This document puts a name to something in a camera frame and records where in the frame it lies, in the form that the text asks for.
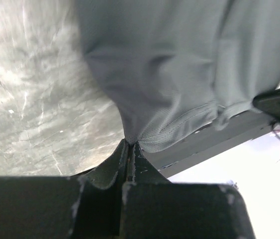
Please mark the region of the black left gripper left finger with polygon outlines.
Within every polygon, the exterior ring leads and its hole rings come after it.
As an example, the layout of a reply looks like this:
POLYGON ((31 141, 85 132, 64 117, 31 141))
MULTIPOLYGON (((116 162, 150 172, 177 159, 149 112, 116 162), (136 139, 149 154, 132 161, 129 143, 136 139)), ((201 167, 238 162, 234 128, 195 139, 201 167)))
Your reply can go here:
POLYGON ((119 234, 127 143, 73 176, 0 176, 0 239, 97 239, 119 234))

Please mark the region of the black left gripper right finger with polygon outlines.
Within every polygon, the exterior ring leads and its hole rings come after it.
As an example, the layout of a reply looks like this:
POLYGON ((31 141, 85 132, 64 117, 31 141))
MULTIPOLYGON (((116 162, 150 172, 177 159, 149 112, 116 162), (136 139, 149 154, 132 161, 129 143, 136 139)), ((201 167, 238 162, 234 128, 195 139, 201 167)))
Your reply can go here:
POLYGON ((128 155, 122 187, 122 239, 252 239, 245 202, 228 184, 172 183, 143 155, 128 155))

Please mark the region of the dark grey t shirt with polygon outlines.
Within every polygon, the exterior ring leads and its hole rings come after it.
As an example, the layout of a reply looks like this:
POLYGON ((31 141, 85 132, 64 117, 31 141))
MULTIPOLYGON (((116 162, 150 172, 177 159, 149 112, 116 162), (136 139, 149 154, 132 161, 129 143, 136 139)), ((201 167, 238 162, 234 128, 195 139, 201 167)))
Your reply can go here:
POLYGON ((165 150, 280 83, 280 0, 78 0, 84 58, 126 140, 165 150))

